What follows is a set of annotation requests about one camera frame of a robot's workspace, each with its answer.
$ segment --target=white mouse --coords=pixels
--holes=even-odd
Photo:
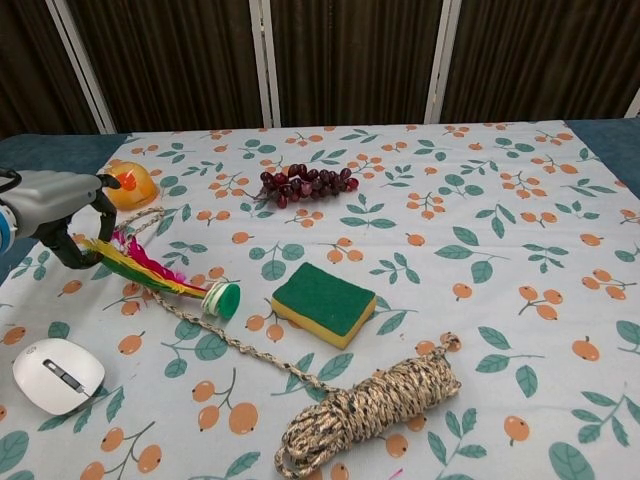
[[[13,363],[22,392],[41,409],[69,413],[93,395],[104,380],[104,367],[84,348],[61,338],[29,345]]]

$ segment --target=braided rope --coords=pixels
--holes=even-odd
[[[126,238],[125,254],[132,237],[161,221],[164,209],[143,210],[118,225],[118,229],[124,229],[152,213],[156,215]],[[337,453],[351,449],[354,443],[378,436],[395,423],[423,414],[426,409],[454,396],[461,387],[445,358],[449,347],[459,342],[450,333],[445,335],[442,345],[429,354],[399,362],[380,375],[343,390],[330,387],[315,375],[282,362],[270,353],[259,352],[231,338],[223,329],[181,311],[156,291],[151,294],[160,306],[179,319],[199,325],[240,353],[270,363],[327,393],[322,402],[298,414],[282,436],[282,445],[274,456],[274,463],[276,470],[286,478],[300,479],[310,475]]]

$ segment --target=colorful feathers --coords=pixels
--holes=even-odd
[[[103,242],[102,240],[83,240],[82,244],[89,250],[93,250],[102,254],[102,263],[114,273],[139,283],[152,290],[162,290],[172,292],[179,295],[189,295],[196,298],[204,298],[207,290],[193,285],[187,285],[171,270],[164,268],[158,262],[147,257],[144,249],[135,242],[135,238],[131,242],[130,252],[135,252],[134,260],[124,255],[112,244]]]

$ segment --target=curtain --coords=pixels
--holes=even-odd
[[[621,117],[639,59],[638,0],[466,0],[441,121]]]
[[[0,0],[0,139],[96,133],[47,5]]]
[[[120,132],[262,126],[246,0],[67,0]]]
[[[284,126],[423,123],[442,0],[271,0]]]

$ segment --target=sponge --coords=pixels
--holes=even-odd
[[[273,293],[271,307],[344,349],[376,308],[376,295],[305,262]]]

